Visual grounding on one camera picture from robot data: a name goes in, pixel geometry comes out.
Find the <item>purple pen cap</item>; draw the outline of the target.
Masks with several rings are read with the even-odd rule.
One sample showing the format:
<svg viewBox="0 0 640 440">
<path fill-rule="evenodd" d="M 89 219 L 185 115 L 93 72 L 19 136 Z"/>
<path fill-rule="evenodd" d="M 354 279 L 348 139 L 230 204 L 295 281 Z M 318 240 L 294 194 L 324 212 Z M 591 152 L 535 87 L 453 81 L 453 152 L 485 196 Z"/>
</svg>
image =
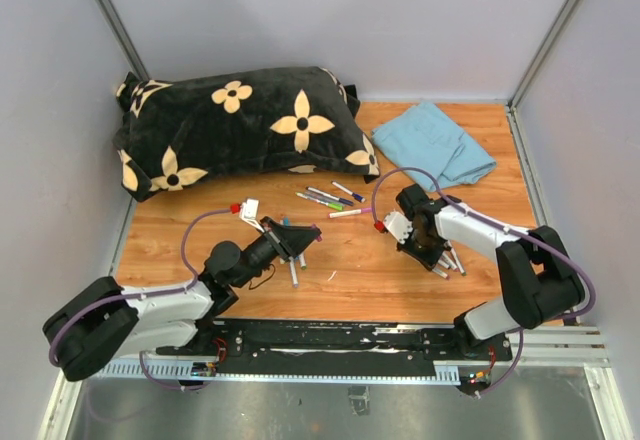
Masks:
<svg viewBox="0 0 640 440">
<path fill-rule="evenodd" d="M 316 230 L 316 241 L 321 242 L 322 241 L 322 233 L 321 230 L 319 229 L 319 227 L 317 227 L 316 225 L 312 225 L 312 227 Z"/>
</svg>

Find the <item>pink cap marker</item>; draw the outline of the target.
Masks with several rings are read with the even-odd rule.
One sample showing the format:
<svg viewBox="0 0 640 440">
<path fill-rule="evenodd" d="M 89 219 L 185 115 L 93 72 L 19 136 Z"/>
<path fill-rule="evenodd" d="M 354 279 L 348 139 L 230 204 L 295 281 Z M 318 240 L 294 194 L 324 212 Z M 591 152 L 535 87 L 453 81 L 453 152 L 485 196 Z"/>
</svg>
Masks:
<svg viewBox="0 0 640 440">
<path fill-rule="evenodd" d="M 442 254 L 443 260 L 449 265 L 452 270 L 458 270 L 456 262 L 447 254 L 446 251 Z"/>
</svg>

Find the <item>purple cap marker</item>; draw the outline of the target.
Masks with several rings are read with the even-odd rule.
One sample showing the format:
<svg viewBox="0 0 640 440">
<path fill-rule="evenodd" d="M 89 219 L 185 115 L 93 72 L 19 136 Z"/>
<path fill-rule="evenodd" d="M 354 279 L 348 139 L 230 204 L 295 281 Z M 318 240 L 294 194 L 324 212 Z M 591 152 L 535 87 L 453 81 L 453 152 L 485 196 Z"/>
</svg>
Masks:
<svg viewBox="0 0 640 440">
<path fill-rule="evenodd" d="M 450 276 L 446 272 L 442 271 L 439 268 L 435 268 L 434 267 L 432 269 L 432 272 L 435 273 L 436 275 L 438 275 L 439 277 L 445 279 L 445 280 L 449 280 L 450 279 Z"/>
</svg>

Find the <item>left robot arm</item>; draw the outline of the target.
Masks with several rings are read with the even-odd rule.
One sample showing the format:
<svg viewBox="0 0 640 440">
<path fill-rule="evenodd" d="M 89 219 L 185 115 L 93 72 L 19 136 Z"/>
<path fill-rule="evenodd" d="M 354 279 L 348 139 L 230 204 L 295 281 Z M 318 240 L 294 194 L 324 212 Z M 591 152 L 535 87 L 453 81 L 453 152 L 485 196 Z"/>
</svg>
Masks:
<svg viewBox="0 0 640 440">
<path fill-rule="evenodd" d="M 85 380 L 111 360 L 164 347 L 207 353 L 214 331 L 206 320 L 228 310 L 237 289 L 267 271 L 277 258 L 292 261 L 321 235 L 315 226 L 286 226 L 264 217 L 247 247 L 216 244 L 188 281 L 168 287 L 123 287 L 112 276 L 94 280 L 42 327 L 49 361 L 70 382 Z"/>
</svg>

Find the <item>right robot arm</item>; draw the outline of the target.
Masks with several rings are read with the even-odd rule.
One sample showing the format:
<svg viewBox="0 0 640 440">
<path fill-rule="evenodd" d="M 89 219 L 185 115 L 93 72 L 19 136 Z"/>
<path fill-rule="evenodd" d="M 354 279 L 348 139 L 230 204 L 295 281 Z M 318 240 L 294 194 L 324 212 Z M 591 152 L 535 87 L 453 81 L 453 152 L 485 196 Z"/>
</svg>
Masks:
<svg viewBox="0 0 640 440">
<path fill-rule="evenodd" d="M 500 335 L 532 330 L 585 300 L 585 287 L 553 228 L 509 226 L 456 197 L 430 198 L 417 184 L 404 188 L 396 202 L 400 209 L 387 214 L 383 226 L 397 249 L 424 268 L 435 270 L 452 241 L 497 266 L 501 294 L 453 321 L 453 347 L 463 359 L 477 359 Z"/>
</svg>

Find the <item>navy cap marker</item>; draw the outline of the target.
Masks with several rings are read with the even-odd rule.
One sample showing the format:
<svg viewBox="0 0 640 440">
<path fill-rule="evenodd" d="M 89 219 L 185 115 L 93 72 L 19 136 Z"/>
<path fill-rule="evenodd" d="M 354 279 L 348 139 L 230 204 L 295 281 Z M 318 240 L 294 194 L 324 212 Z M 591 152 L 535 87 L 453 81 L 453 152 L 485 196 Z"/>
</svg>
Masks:
<svg viewBox="0 0 640 440">
<path fill-rule="evenodd" d="M 331 200 L 332 202 L 336 202 L 336 203 L 339 203 L 339 204 L 342 204 L 342 205 L 346 205 L 346 206 L 354 206 L 354 203 L 351 200 L 348 200 L 348 199 L 345 199 L 345 198 L 342 198 L 342 197 L 339 197 L 339 196 L 324 192 L 324 191 L 319 190 L 317 188 L 306 187 L 306 190 L 308 192 L 310 192 L 310 193 L 313 193 L 315 195 L 322 196 L 322 197 L 324 197 L 324 198 L 326 198 L 328 200 Z"/>
</svg>

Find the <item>light blue folded cloth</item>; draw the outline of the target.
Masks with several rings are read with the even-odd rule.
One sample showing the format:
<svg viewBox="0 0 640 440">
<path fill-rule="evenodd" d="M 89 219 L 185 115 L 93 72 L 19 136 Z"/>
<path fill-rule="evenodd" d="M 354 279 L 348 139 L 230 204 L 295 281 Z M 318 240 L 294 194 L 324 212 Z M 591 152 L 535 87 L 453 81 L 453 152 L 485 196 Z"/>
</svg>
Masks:
<svg viewBox="0 0 640 440">
<path fill-rule="evenodd" d="M 410 107 L 375 128 L 375 146 L 397 167 L 416 167 L 408 175 L 425 190 L 473 185 L 495 170 L 496 160 L 433 103 Z"/>
</svg>

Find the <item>black floral pillow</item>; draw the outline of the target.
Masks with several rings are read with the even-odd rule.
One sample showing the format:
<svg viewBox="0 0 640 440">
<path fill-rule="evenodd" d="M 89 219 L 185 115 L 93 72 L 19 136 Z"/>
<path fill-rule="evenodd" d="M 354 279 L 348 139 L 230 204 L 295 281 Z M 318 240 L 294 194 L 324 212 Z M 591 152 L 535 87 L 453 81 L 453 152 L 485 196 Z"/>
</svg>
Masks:
<svg viewBox="0 0 640 440">
<path fill-rule="evenodd" d="M 281 67 L 183 81 L 128 73 L 113 144 L 121 185 L 138 202 L 219 177 L 329 171 L 380 174 L 357 125 L 357 90 L 330 70 Z"/>
</svg>

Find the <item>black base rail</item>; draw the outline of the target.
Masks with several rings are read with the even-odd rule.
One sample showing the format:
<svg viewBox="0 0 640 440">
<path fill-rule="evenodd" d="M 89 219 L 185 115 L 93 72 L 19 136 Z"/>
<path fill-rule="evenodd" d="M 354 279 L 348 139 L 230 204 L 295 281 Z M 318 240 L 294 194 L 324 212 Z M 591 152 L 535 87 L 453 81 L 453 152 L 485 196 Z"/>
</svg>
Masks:
<svg viewBox="0 0 640 440">
<path fill-rule="evenodd" d="M 476 344 L 447 325 L 219 319 L 159 355 L 222 355 L 220 371 L 273 376 L 427 376 L 440 360 L 512 359 L 505 335 Z"/>
</svg>

